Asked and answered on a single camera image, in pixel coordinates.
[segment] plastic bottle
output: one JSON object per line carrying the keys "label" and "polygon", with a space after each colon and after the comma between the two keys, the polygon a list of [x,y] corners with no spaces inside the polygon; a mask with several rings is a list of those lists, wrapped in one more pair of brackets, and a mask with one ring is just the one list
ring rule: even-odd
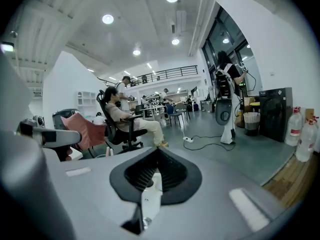
{"label": "plastic bottle", "polygon": [[286,135],[284,139],[284,142],[286,144],[292,147],[298,145],[302,125],[302,115],[301,113],[299,113],[299,109],[295,107],[293,110],[293,114],[290,116],[288,120],[288,126],[286,129]]}
{"label": "plastic bottle", "polygon": [[295,151],[296,159],[301,162],[307,162],[314,151],[318,129],[312,119],[305,123],[302,128],[298,147]]}
{"label": "plastic bottle", "polygon": [[319,124],[318,124],[318,120],[319,120],[319,116],[313,116],[313,121],[314,121],[314,124],[315,126],[319,129]]}
{"label": "plastic bottle", "polygon": [[298,112],[299,112],[299,114],[300,114],[300,116],[301,116],[301,118],[302,118],[302,120],[301,120],[301,129],[304,127],[304,125],[305,125],[305,121],[304,121],[304,117],[302,116],[302,114],[301,114],[301,112],[300,112],[300,110],[301,110],[301,107],[300,106],[297,106],[297,108],[298,108]]}

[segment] white ceiling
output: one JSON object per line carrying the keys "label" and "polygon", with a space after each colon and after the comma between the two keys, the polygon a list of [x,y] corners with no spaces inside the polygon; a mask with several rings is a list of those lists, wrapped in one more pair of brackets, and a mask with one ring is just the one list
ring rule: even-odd
{"label": "white ceiling", "polygon": [[[155,92],[158,93],[162,93],[164,91],[164,88],[167,88],[169,90],[169,92],[177,92],[178,88],[181,88],[181,90],[189,90],[191,91],[193,88],[195,88],[197,86],[197,83],[199,81],[188,81],[188,82],[181,82],[181,83],[174,83],[174,84],[163,84],[163,86],[161,87],[152,87],[150,86],[150,88],[148,89],[144,89],[144,90],[140,90],[140,96],[142,97],[142,95],[152,95],[155,94]],[[135,97],[137,97],[137,90],[130,90],[128,89],[127,91],[128,95],[133,95]]]}
{"label": "white ceiling", "polygon": [[[31,91],[41,96],[45,71],[52,69],[62,50],[73,53],[96,76],[187,56],[199,5],[200,0],[25,0],[1,40],[14,43],[15,52],[8,58]],[[103,24],[105,14],[113,15],[113,24]],[[177,14],[186,15],[185,24]],[[176,23],[176,34],[169,19]],[[10,37],[10,31],[18,37]],[[177,46],[171,44],[175,37],[180,39]],[[141,49],[139,57],[132,55],[136,47]]]}
{"label": "white ceiling", "polygon": [[[81,51],[104,65],[92,66],[81,54],[73,53],[96,76],[109,76],[136,65],[163,57],[187,54],[196,25],[200,0],[100,0],[86,21],[68,41],[68,48]],[[169,19],[176,20],[176,11],[186,12],[186,24],[172,34]],[[102,17],[111,14],[112,24]],[[173,38],[180,44],[172,45]],[[133,56],[135,48],[140,56]]]}

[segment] trash can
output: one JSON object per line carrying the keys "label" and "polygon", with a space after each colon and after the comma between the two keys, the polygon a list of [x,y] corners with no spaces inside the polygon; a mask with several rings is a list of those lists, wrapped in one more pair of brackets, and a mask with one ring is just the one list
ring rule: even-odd
{"label": "trash can", "polygon": [[259,132],[260,113],[247,112],[244,116],[244,133],[248,136],[257,136]]}

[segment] wooden floor panel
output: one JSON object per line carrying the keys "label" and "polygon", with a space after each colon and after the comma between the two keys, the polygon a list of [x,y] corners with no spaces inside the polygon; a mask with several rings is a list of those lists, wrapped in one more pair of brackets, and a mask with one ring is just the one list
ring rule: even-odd
{"label": "wooden floor panel", "polygon": [[285,208],[300,202],[306,196],[316,176],[319,159],[313,155],[300,162],[293,155],[286,165],[263,188],[272,193]]}

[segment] railing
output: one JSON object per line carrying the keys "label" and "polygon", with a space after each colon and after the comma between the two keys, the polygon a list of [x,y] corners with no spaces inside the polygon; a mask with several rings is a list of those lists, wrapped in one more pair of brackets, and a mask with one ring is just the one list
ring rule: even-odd
{"label": "railing", "polygon": [[165,79],[192,76],[192,75],[197,75],[197,74],[198,74],[198,69],[197,69],[196,65],[177,67],[177,68],[158,71],[155,73],[140,75],[140,76],[137,76],[136,78],[132,77],[131,78],[131,87],[147,84],[150,82],[165,80]]}
{"label": "railing", "polygon": [[103,80],[103,79],[101,79],[101,78],[99,78],[98,77],[98,79],[100,80],[100,81],[102,81],[102,83],[104,83],[106,86],[116,86],[116,84],[114,83],[114,82],[110,82],[110,81],[107,81],[107,80]]}

